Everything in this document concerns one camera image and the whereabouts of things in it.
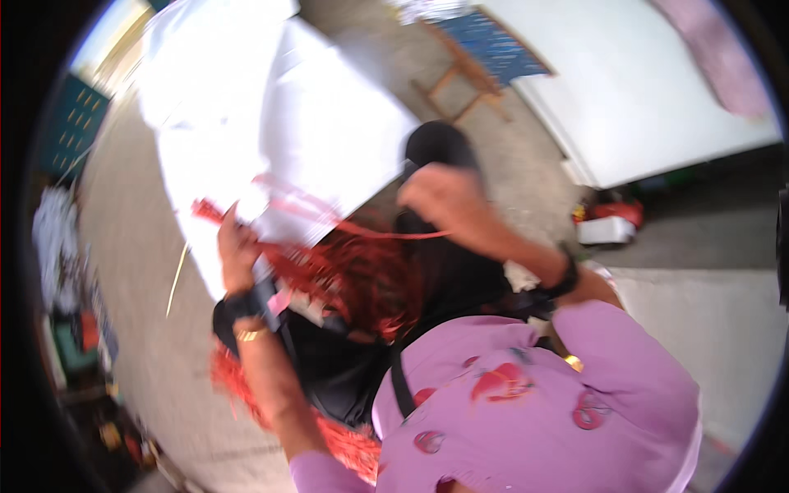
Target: teal panel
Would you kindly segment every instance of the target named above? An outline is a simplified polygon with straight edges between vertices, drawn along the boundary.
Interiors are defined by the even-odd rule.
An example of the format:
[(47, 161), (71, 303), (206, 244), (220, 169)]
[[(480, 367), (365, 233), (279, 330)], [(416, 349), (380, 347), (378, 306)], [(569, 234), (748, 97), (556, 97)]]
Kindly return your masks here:
[(170, 0), (148, 0), (148, 3), (151, 4), (153, 10), (159, 12), (160, 10), (164, 10), (170, 4)]
[[(39, 154), (40, 169), (60, 178), (93, 144), (109, 102), (108, 98), (69, 74), (55, 99)], [(82, 159), (66, 180), (79, 176), (84, 164), (85, 159)]]

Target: red print pattern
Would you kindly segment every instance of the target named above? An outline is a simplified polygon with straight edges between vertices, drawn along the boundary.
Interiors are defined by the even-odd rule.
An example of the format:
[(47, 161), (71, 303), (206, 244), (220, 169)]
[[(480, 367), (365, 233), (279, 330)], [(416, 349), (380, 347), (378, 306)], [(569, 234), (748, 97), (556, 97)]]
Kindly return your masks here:
[(581, 430), (599, 428), (611, 408), (603, 404), (591, 390), (584, 390), (578, 395), (578, 405), (573, 411), (573, 421)]
[(436, 392), (435, 387), (428, 387), (426, 389), (422, 389), (419, 392), (413, 395), (413, 403), (416, 407), (422, 405), (423, 402), (427, 401), (428, 398)]
[(413, 444), (424, 454), (435, 454), (441, 450), (445, 435), (440, 431), (423, 431), (413, 438)]
[(474, 364), (474, 361), (476, 361), (478, 359), (480, 359), (479, 356), (472, 356), (468, 360), (463, 361), (463, 368), (468, 368), (469, 366)]
[(534, 381), (513, 363), (485, 372), (471, 390), (471, 402), (485, 396), (488, 402), (512, 401), (531, 392)]

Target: hand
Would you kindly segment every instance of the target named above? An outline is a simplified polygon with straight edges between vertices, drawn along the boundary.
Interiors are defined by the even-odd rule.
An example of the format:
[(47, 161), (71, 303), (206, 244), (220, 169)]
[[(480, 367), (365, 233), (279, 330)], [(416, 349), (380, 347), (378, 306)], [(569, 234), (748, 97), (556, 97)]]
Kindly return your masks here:
[(400, 187), (398, 205), (411, 208), (469, 250), (504, 261), (499, 246), (512, 233), (485, 199), (477, 175), (438, 162), (421, 167)]
[(256, 246), (257, 234), (249, 226), (236, 222), (237, 205), (238, 202), (228, 209), (217, 234), (222, 278), (228, 294), (249, 291), (254, 287), (252, 265), (260, 256), (260, 249)]

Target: red object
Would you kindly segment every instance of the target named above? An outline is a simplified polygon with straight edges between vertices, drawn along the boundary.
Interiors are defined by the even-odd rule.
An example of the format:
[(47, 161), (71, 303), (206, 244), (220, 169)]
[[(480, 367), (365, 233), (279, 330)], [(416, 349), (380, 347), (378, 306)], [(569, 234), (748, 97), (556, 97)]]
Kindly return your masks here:
[(463, 361), (463, 368), (468, 368), (469, 366), (474, 364), (474, 361), (476, 361), (478, 359), (480, 359), (479, 356), (472, 356), (468, 360)]
[(513, 363), (502, 363), (482, 374), (471, 389), (471, 402), (485, 396), (488, 402), (510, 401), (530, 392), (534, 382)]
[(601, 426), (610, 413), (611, 408), (603, 404), (591, 390), (583, 390), (573, 410), (573, 421), (581, 430), (593, 430)]
[(638, 200), (634, 200), (632, 204), (611, 202), (609, 204), (600, 204), (592, 209), (592, 216), (595, 219), (607, 218), (613, 215), (626, 219), (638, 229), (644, 221), (644, 206)]
[(441, 450), (441, 444), (446, 436), (441, 431), (423, 431), (413, 437), (414, 446), (423, 454), (433, 455)]
[[(400, 234), (392, 232), (373, 231), (352, 222), (346, 221), (337, 215), (334, 210), (326, 205), (323, 201), (314, 197), (301, 189), (296, 188), (290, 183), (278, 180), (270, 173), (257, 175), (253, 180), (257, 183), (271, 190), (274, 194), (286, 194), (288, 200), (283, 200), (276, 196), (272, 196), (269, 204), (275, 209), (280, 211), (290, 212), (294, 215), (301, 216), (302, 218), (311, 219), (319, 224), (329, 224), (336, 229), (346, 231), (347, 233), (357, 234), (367, 238), (375, 238), (379, 240), (426, 240), (428, 238), (437, 238), (447, 236), (449, 231), (438, 231), (437, 233), (424, 233), (424, 234)], [(301, 204), (295, 204), (294, 199), (301, 201)], [(209, 199), (203, 198), (202, 200), (195, 200), (192, 203), (192, 214), (207, 219), (217, 225), (222, 224), (224, 214), (219, 211), (216, 205)]]
[(82, 351), (87, 352), (99, 345), (99, 330), (96, 328), (96, 319), (90, 312), (80, 314), (82, 321)]
[(427, 401), (431, 395), (436, 393), (436, 390), (438, 389), (436, 389), (435, 387), (428, 387), (415, 393), (413, 395), (413, 404), (416, 407), (419, 407), (420, 405), (424, 404), (424, 402)]
[(123, 435), (123, 441), (126, 444), (126, 449), (129, 451), (129, 455), (132, 456), (132, 459), (138, 464), (142, 465), (143, 463), (143, 454), (140, 451), (140, 444), (128, 433)]

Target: shoulder strap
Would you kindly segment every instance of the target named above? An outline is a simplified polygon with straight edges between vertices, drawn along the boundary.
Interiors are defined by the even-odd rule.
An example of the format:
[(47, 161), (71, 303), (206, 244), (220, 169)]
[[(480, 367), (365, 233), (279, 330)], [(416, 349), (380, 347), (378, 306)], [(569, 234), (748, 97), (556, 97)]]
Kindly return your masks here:
[(402, 336), (398, 334), (394, 340), (393, 351), (391, 352), (391, 378), (392, 387), (394, 388), (394, 397), (397, 399), (397, 405), (400, 408), (400, 413), (403, 419), (407, 418), (417, 408), (413, 402), (413, 395), (408, 388), (406, 376), (402, 372)]

